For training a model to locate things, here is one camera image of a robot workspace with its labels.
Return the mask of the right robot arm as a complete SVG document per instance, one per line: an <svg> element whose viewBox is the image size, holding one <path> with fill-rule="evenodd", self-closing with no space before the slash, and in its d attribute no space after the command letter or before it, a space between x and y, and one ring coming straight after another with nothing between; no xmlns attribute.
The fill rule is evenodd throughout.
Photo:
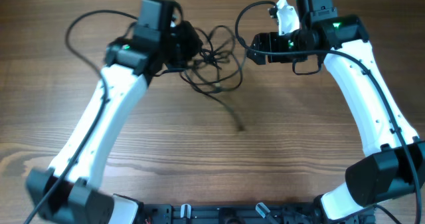
<svg viewBox="0 0 425 224"><path fill-rule="evenodd" d="M422 217L424 141L396 105L356 15L340 16L332 0L270 2L278 30L258 33L246 47L256 64L292 66L316 56L338 84L356 122L364 158L348 167L344 182L308 207L308 223L370 223L384 201L414 194Z"/></svg>

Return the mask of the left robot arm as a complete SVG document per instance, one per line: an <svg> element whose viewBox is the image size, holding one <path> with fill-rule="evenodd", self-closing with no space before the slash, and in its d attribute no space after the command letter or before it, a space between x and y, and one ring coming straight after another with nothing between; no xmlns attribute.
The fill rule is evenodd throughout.
<svg viewBox="0 0 425 224"><path fill-rule="evenodd" d="M106 49L99 82L65 146L26 180L32 216L54 223L148 223L142 202L100 191L113 145L132 108L160 71L179 72L201 41L175 0L142 0L124 35Z"/></svg>

